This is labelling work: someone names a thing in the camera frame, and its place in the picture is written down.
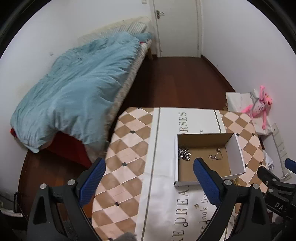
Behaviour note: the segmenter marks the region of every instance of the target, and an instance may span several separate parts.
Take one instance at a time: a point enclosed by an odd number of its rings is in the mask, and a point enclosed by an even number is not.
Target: silver chain
[[[223,155],[221,153],[221,149],[220,148],[217,148],[217,155],[209,155],[209,158],[211,159],[211,161],[213,161],[213,160],[222,160],[223,159]]]
[[[191,153],[189,152],[187,147],[179,147],[178,149],[178,160],[181,158],[185,161],[190,161]]]

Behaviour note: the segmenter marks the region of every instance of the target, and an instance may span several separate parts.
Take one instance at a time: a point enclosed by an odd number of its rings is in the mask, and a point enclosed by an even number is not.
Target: electrical outlet
[[[284,140],[279,132],[274,136],[274,143],[276,144],[276,147],[279,147],[282,143],[284,143]]]
[[[272,133],[273,133],[274,136],[275,136],[276,134],[279,133],[279,129],[278,129],[276,123],[274,123],[274,124],[271,126],[271,128],[272,128]]]
[[[279,156],[280,157],[283,157],[284,155],[287,154],[285,145],[283,143],[278,147],[278,151],[279,151]]]
[[[285,167],[285,160],[289,158],[288,157],[288,154],[284,155],[281,157],[281,168],[284,170],[286,167]]]

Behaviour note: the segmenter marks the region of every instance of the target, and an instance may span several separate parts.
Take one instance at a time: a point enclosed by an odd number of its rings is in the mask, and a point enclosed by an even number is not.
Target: cardboard box
[[[178,160],[178,148],[187,147],[191,153],[190,161]],[[209,155],[217,155],[222,160],[211,160]],[[235,179],[246,172],[242,151],[235,133],[185,134],[177,135],[175,140],[175,186],[198,185],[193,172],[193,162],[201,157],[210,169],[216,171],[223,180]]]

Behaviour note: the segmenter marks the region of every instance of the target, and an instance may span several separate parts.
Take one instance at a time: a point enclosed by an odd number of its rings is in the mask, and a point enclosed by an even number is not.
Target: door
[[[198,56],[196,0],[153,0],[161,57]]]

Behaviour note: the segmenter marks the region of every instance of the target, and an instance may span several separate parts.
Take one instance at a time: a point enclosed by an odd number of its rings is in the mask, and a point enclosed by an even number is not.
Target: door handle
[[[160,16],[164,16],[164,12],[160,12],[159,10],[156,10],[156,17],[157,19],[160,19]]]

